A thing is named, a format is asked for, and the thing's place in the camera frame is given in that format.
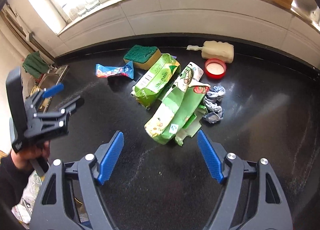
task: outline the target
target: metal screw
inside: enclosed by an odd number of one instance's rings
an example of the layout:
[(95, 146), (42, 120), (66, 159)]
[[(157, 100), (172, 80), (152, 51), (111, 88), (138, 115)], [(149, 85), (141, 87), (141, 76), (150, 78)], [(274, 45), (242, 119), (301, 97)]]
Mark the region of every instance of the metal screw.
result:
[(61, 164), (61, 160), (59, 160), (59, 159), (56, 159), (53, 161), (54, 166), (59, 166), (60, 164)]
[(268, 160), (265, 159), (265, 158), (262, 158), (262, 159), (260, 160), (260, 162), (261, 162), (263, 165), (268, 164)]
[(87, 161), (91, 161), (94, 159), (94, 155), (92, 153), (89, 153), (87, 154), (85, 157), (84, 157)]
[(228, 159), (234, 160), (237, 156), (234, 153), (228, 153), (227, 154)]

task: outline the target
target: green cloth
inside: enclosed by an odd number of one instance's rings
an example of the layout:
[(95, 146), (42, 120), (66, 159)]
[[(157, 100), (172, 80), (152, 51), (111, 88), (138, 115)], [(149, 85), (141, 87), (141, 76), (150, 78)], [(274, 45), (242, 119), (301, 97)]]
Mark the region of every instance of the green cloth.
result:
[(27, 55), (22, 66), (27, 73), (36, 79), (49, 69), (49, 65), (42, 60), (39, 51)]

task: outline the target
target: blue rubber pad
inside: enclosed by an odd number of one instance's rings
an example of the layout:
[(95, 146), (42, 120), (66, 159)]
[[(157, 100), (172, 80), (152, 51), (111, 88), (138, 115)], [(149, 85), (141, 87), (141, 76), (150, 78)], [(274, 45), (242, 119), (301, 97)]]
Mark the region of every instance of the blue rubber pad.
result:
[(98, 175), (97, 181), (101, 185), (103, 185), (106, 180), (110, 179), (112, 171), (122, 151), (123, 145), (124, 136), (122, 132), (119, 132), (100, 163), (100, 173)]
[(215, 178), (219, 183), (224, 179), (222, 174), (221, 162), (212, 148), (209, 140), (202, 130), (198, 132), (198, 146), (202, 153), (205, 163), (210, 171), (211, 177)]
[(55, 94), (61, 92), (63, 90), (64, 86), (62, 83), (58, 83), (52, 87), (50, 87), (49, 89), (47, 88), (47, 90), (42, 94), (42, 98), (48, 98), (51, 96), (54, 96)]

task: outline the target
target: green and white carton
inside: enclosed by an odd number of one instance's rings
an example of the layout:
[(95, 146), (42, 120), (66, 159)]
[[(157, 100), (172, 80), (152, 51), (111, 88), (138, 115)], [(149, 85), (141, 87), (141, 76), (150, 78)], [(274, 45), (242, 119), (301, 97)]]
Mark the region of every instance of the green and white carton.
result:
[(176, 71), (180, 72), (179, 62), (170, 54), (162, 54), (158, 61), (135, 84), (131, 95), (144, 107), (149, 108)]
[(176, 136), (176, 142), (182, 145), (186, 136), (193, 136), (201, 127), (203, 110), (199, 104), (210, 89), (209, 84), (199, 82), (202, 75), (203, 70), (190, 62), (166, 92), (158, 110), (144, 126), (156, 142), (166, 144)]

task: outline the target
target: green and yellow sponge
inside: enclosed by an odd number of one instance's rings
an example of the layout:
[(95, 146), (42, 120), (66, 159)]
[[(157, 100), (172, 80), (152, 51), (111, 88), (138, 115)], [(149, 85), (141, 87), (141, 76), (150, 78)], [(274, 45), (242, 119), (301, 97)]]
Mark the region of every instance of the green and yellow sponge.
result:
[(157, 47), (134, 45), (125, 55), (124, 61), (133, 62), (134, 67), (149, 70), (160, 58), (161, 52)]

